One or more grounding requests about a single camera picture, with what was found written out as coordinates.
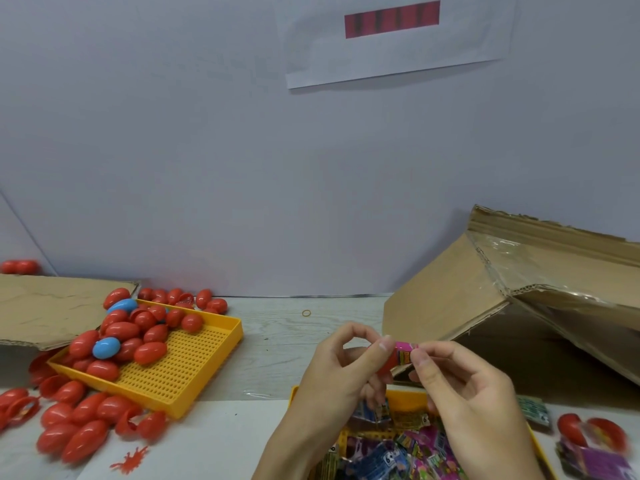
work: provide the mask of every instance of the blue plastic egg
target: blue plastic egg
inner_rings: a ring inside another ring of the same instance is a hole
[[[107,310],[107,313],[109,314],[114,310],[126,310],[129,313],[131,313],[137,307],[138,307],[138,302],[136,300],[134,300],[133,298],[126,298],[126,299],[121,299],[119,302],[117,302],[116,304],[112,305]]]
[[[114,337],[98,340],[93,346],[93,356],[96,359],[104,360],[113,357],[120,350],[120,342]]]

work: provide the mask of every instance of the yellow tray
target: yellow tray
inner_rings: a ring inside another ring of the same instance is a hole
[[[136,301],[157,305],[141,299]],[[153,365],[143,367],[129,362],[121,366],[120,377],[115,382],[109,382],[59,364],[60,359],[67,354],[68,347],[49,359],[49,364],[59,374],[77,379],[89,387],[123,395],[144,408],[165,411],[173,419],[181,418],[242,340],[242,322],[238,318],[224,315],[164,306],[201,315],[204,326],[196,334],[181,329],[172,330],[166,341],[167,354]]]
[[[298,386],[294,386],[291,389],[291,396],[289,396],[289,405],[293,401],[293,398],[298,391]],[[421,391],[405,391],[405,390],[397,390],[397,389],[387,389],[387,399],[389,401],[389,410],[391,411],[416,411],[424,408],[424,405],[427,403],[427,393]],[[367,431],[365,433],[359,431],[357,433],[352,433],[348,428],[344,428],[340,432],[340,436],[336,441],[338,446],[338,452],[340,456],[346,456],[347,454],[347,437],[348,436],[366,436],[368,438],[375,438],[378,440],[390,440],[393,439],[396,434],[401,431]],[[533,434],[531,428],[529,428],[529,432],[531,434],[531,441],[533,443],[533,450],[536,453],[536,458],[538,459],[538,463],[540,464],[540,468],[542,469],[544,476],[548,480],[557,480],[557,476],[555,475],[553,469],[551,468],[551,464],[545,455],[545,452],[540,447],[540,443]],[[315,479],[315,469],[311,470],[309,474],[308,480]]]

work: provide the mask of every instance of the forearm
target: forearm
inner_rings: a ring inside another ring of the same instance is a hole
[[[264,448],[252,480],[306,479],[313,465],[305,443],[290,423],[280,423]]]

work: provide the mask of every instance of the red rectangle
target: red rectangle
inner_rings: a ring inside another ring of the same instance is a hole
[[[356,38],[440,24],[440,1],[344,16],[344,37]]]

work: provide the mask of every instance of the paper sheet on wall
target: paper sheet on wall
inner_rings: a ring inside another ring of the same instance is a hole
[[[276,0],[287,87],[500,59],[516,0]]]
[[[171,425],[158,443],[147,449],[143,440],[123,441],[112,432],[77,480],[251,478],[288,403],[199,402],[179,423]],[[127,474],[128,468],[138,460],[139,466]]]

